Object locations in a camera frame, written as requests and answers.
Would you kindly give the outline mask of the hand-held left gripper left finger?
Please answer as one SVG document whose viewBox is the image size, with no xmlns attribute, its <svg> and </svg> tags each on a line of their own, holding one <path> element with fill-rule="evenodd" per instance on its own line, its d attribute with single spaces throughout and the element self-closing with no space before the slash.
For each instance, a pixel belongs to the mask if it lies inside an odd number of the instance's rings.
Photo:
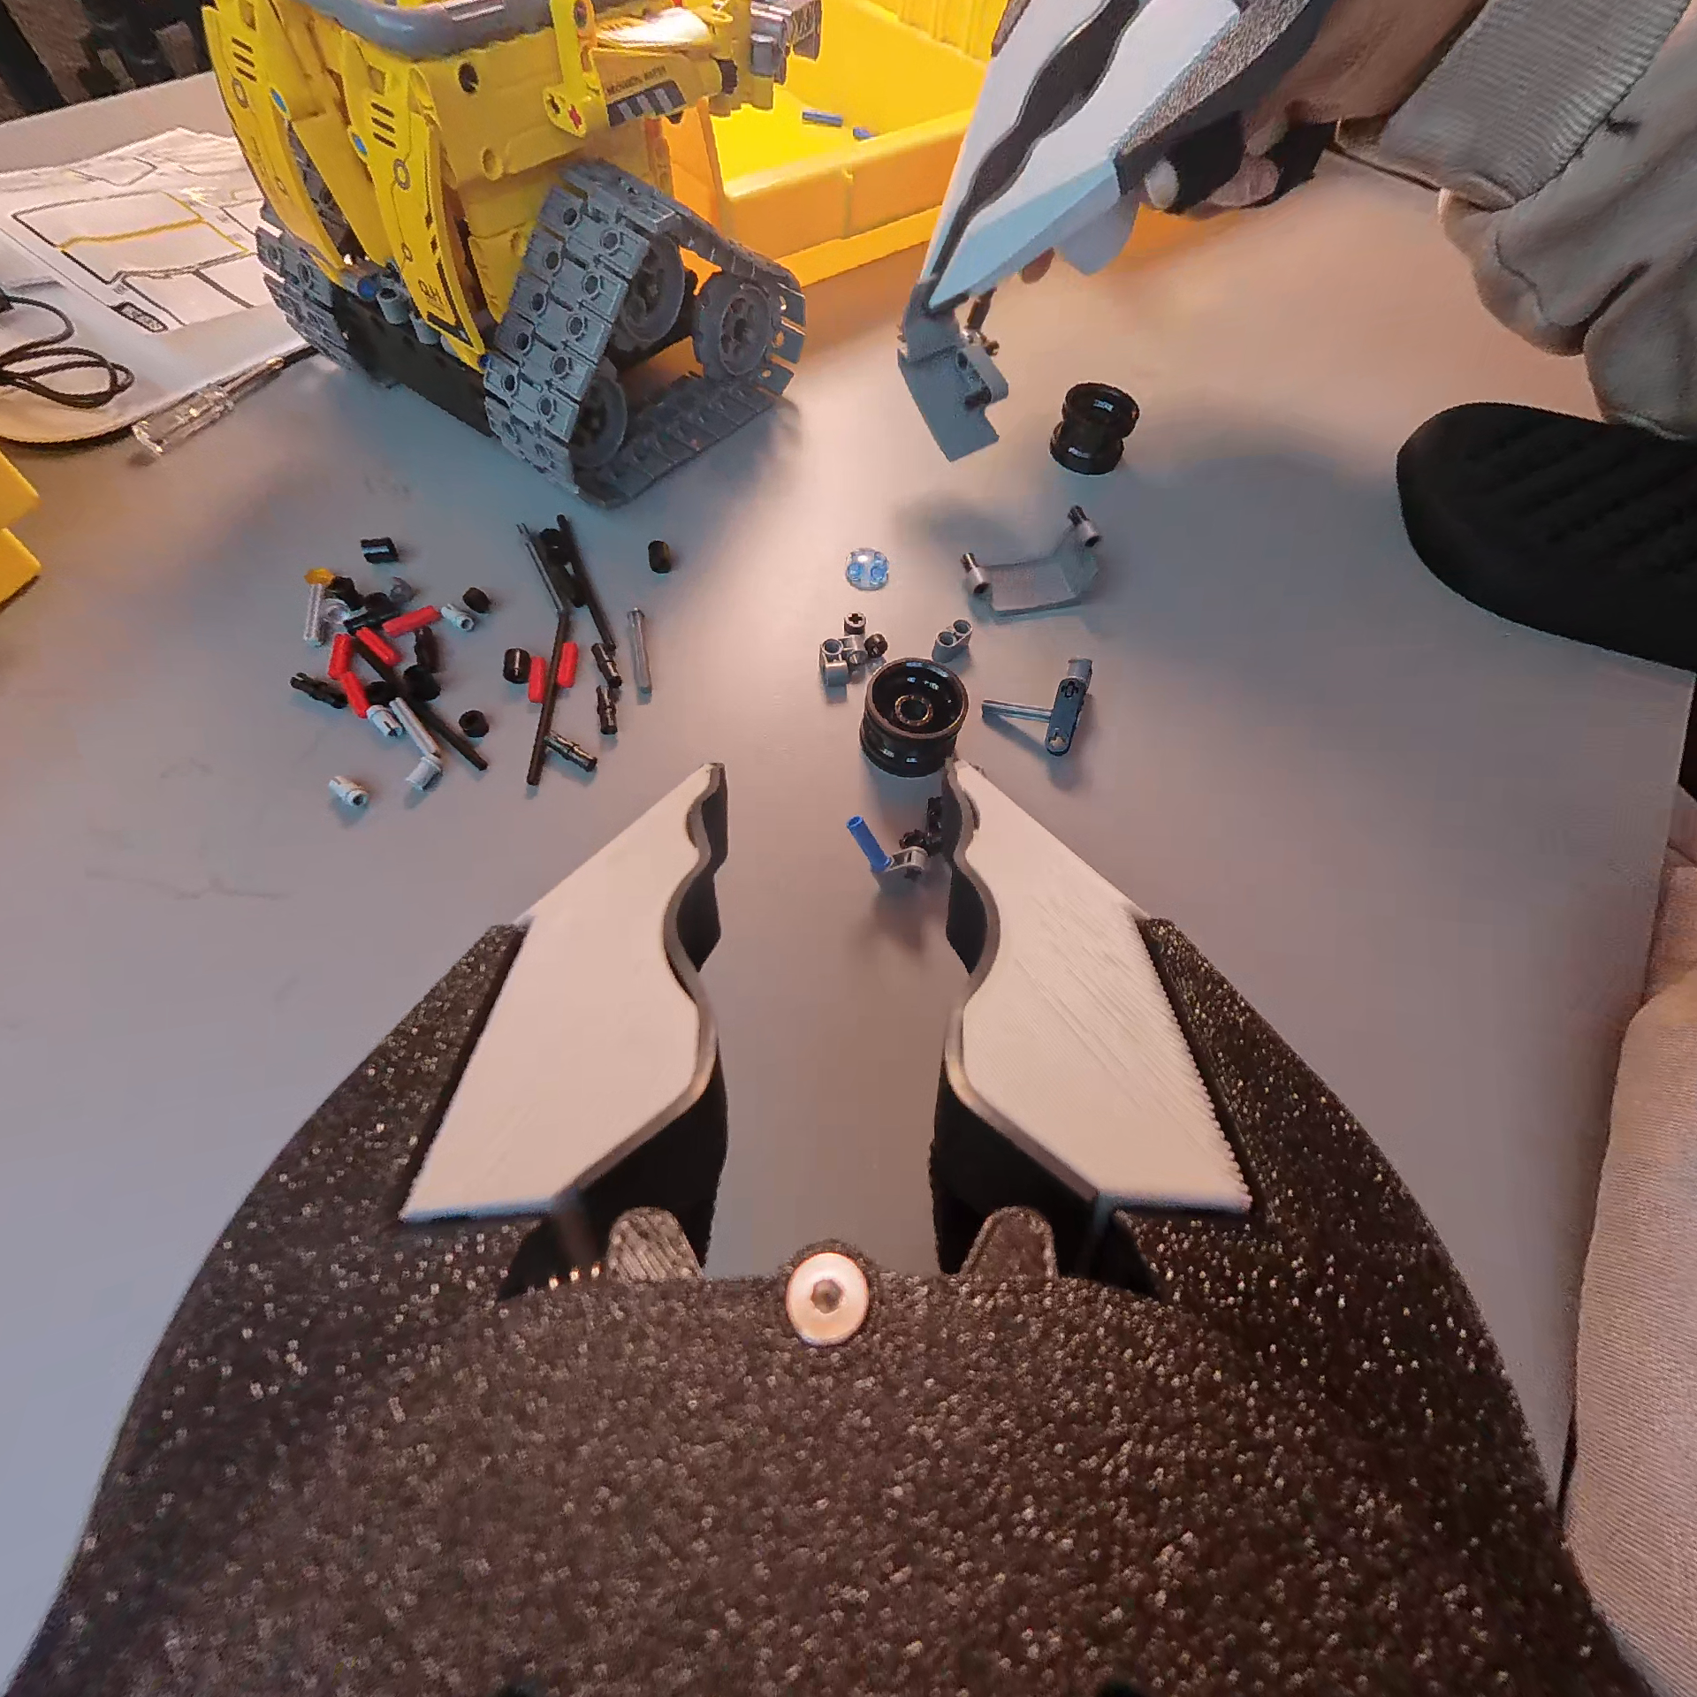
<svg viewBox="0 0 1697 1697">
<path fill-rule="evenodd" d="M 521 914 L 399 1215 L 551 1215 L 604 1242 L 661 1207 L 704 1260 L 729 1130 L 700 967 L 729 849 L 724 765 L 702 765 Z"/>
</svg>

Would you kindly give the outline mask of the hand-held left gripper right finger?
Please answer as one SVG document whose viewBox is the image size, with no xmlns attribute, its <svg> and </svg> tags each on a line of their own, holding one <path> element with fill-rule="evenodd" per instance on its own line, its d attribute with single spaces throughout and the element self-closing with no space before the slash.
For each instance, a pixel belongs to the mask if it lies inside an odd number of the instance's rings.
<svg viewBox="0 0 1697 1697">
<path fill-rule="evenodd" d="M 944 773 L 948 1015 L 930 1150 L 939 1264 L 1014 1206 L 1062 1271 L 1144 1281 L 1122 1211 L 1236 1221 L 1253 1185 L 1231 1115 L 1151 941 L 1151 916 L 982 770 Z"/>
</svg>

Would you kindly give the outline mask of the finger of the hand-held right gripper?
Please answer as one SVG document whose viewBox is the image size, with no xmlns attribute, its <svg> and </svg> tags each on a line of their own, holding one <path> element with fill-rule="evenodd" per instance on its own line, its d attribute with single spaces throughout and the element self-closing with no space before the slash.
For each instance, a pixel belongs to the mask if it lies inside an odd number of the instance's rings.
<svg viewBox="0 0 1697 1697">
<path fill-rule="evenodd" d="M 922 310 L 963 299 L 963 286 L 941 279 L 967 221 L 1021 176 L 1036 144 L 1096 92 L 1127 23 L 1127 2 L 1009 2 L 926 252 Z"/>
<path fill-rule="evenodd" d="M 987 73 L 987 286 L 1135 199 L 1151 165 L 1246 116 L 1331 4 L 1013 4 Z"/>
</svg>

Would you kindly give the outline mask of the yellow parts tray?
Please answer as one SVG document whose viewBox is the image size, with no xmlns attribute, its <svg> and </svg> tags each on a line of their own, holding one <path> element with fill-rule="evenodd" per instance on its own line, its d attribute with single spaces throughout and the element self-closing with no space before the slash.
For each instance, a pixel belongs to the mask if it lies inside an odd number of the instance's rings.
<svg viewBox="0 0 1697 1697">
<path fill-rule="evenodd" d="M 1050 145 L 1047 144 L 1047 138 L 1040 138 L 1029 165 L 1021 171 L 1021 176 L 996 199 L 992 199 L 967 221 L 963 239 L 955 248 L 944 272 L 941 281 L 945 286 L 953 288 L 955 285 L 960 285 L 963 286 L 965 294 L 984 290 L 985 286 L 996 285 L 1000 279 L 1017 270 L 1021 264 L 1026 263 L 1026 258 L 1036 254 L 1040 248 L 1050 245 L 1050 239 L 1042 239 L 1040 232 L 1047 225 L 1047 221 L 1055 219 L 1055 191 L 1053 187 L 1042 185 L 1045 167 L 1036 161 L 1039 155 L 1049 153 Z"/>
<path fill-rule="evenodd" d="M 671 190 L 734 239 L 818 283 L 923 245 L 960 145 L 967 65 L 880 4 L 824 4 L 821 56 L 792 56 L 769 110 L 657 125 Z M 815 129 L 845 112 L 871 138 Z"/>
</svg>

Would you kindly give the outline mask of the blue grey connector assembly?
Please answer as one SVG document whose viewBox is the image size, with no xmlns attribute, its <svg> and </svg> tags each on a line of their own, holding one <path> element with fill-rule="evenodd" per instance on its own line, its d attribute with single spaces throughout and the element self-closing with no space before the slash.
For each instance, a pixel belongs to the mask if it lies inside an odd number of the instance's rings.
<svg viewBox="0 0 1697 1697">
<path fill-rule="evenodd" d="M 845 822 L 845 830 L 885 892 L 922 882 L 935 863 L 953 856 L 961 832 L 961 814 L 948 791 L 930 795 L 923 822 L 901 833 L 891 851 L 880 844 L 873 825 L 859 814 Z"/>
</svg>

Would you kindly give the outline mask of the dark beam with axle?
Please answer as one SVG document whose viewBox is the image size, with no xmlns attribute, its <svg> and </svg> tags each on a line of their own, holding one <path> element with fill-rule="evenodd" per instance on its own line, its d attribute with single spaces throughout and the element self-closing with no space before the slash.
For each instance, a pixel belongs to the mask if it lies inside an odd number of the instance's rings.
<svg viewBox="0 0 1697 1697">
<path fill-rule="evenodd" d="M 1029 723 L 1042 727 L 1042 747 L 1050 757 L 1062 757 L 1070 752 L 1075 730 L 1083 714 L 1089 687 L 1093 680 L 1093 662 L 1089 657 L 1075 657 L 1068 660 L 1064 674 L 1053 690 L 1053 702 L 1017 705 L 1002 698 L 984 698 L 982 717 L 996 720 Z"/>
</svg>

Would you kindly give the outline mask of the black toy wheel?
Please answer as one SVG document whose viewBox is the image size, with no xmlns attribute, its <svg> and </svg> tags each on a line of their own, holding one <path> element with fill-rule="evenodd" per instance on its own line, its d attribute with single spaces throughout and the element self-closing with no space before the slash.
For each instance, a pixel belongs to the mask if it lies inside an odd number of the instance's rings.
<svg viewBox="0 0 1697 1697">
<path fill-rule="evenodd" d="M 888 775 L 930 777 L 951 757 L 967 708 L 955 671 L 917 657 L 891 660 L 866 680 L 860 752 Z"/>
</svg>

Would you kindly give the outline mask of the person's right forearm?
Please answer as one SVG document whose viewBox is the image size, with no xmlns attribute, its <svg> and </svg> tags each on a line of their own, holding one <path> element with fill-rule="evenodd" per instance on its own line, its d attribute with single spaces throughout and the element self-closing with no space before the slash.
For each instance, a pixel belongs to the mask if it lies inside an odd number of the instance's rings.
<svg viewBox="0 0 1697 1697">
<path fill-rule="evenodd" d="M 1694 434 L 1692 4 L 1489 2 L 1341 142 L 1441 191 L 1481 300 L 1603 416 Z"/>
</svg>

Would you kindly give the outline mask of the person's right hand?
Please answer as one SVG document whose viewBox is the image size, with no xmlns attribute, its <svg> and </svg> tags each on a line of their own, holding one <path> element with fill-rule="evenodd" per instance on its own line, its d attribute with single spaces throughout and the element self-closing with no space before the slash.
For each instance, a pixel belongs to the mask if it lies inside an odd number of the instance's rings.
<svg viewBox="0 0 1697 1697">
<path fill-rule="evenodd" d="M 1387 115 L 1475 11 L 1473 2 L 1336 2 L 1307 52 L 1244 119 L 1244 148 L 1265 155 L 1303 122 Z"/>
</svg>

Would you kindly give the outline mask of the small black wheel rim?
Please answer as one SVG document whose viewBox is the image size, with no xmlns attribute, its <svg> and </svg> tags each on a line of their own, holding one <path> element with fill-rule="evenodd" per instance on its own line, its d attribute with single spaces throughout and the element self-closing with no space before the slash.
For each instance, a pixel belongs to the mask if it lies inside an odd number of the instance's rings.
<svg viewBox="0 0 1697 1697">
<path fill-rule="evenodd" d="M 1124 387 L 1096 380 L 1073 384 L 1053 425 L 1050 459 L 1070 475 L 1110 475 L 1137 424 L 1140 404 Z"/>
</svg>

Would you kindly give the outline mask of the pile of small pins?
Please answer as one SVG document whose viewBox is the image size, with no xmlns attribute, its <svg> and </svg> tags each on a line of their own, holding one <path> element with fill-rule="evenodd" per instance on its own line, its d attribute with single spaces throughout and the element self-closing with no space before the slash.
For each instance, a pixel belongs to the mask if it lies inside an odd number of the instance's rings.
<svg viewBox="0 0 1697 1697">
<path fill-rule="evenodd" d="M 391 536 L 364 536 L 359 560 L 383 571 L 379 585 L 361 585 L 348 571 L 310 566 L 302 571 L 302 643 L 310 667 L 288 677 L 304 700 L 348 712 L 410 759 L 405 789 L 421 798 L 442 779 L 450 759 L 487 771 L 481 752 L 490 720 L 485 710 L 450 714 L 441 705 L 449 641 L 488 621 L 494 596 L 481 584 L 428 599 L 397 573 Z"/>
</svg>

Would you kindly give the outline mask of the yellow tracked toy robot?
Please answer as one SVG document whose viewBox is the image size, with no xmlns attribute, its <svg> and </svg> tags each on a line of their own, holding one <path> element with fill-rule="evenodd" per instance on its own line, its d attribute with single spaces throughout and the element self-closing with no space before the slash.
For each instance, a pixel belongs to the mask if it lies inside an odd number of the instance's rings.
<svg viewBox="0 0 1697 1697">
<path fill-rule="evenodd" d="M 797 281 L 672 196 L 666 125 L 768 110 L 818 4 L 216 2 L 203 43 L 312 349 L 622 505 L 790 384 Z"/>
</svg>

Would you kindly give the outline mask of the person's beige jacket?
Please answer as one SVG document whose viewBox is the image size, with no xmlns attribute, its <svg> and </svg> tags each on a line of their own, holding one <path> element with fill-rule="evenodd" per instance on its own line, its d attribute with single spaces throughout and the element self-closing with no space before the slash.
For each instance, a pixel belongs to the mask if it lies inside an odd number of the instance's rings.
<svg viewBox="0 0 1697 1697">
<path fill-rule="evenodd" d="M 1610 1107 L 1564 1528 L 1656 1692 L 1694 1692 L 1694 869 L 1669 855 Z"/>
</svg>

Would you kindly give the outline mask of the yellow storage bin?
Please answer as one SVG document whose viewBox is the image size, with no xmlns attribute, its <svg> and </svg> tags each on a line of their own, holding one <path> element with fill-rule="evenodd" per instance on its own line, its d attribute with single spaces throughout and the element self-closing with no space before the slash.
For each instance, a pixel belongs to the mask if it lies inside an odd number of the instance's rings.
<svg viewBox="0 0 1697 1697">
<path fill-rule="evenodd" d="M 25 476 L 3 452 L 0 459 L 0 482 L 0 602 L 3 608 L 41 575 L 41 561 L 37 560 L 37 553 L 16 532 L 18 522 L 38 507 L 38 492 L 30 479 Z"/>
</svg>

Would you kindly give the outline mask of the printed paper sheets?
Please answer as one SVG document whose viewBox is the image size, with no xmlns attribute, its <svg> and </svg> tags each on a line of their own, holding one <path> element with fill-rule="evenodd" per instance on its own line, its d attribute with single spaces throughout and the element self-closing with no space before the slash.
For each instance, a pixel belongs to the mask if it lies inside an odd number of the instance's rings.
<svg viewBox="0 0 1697 1697">
<path fill-rule="evenodd" d="M 133 372 L 99 407 L 3 387 L 3 443 L 128 431 L 211 386 L 304 351 L 270 300 L 263 194 L 224 135 L 174 129 L 1 176 L 3 293 L 66 313 L 69 346 Z"/>
</svg>

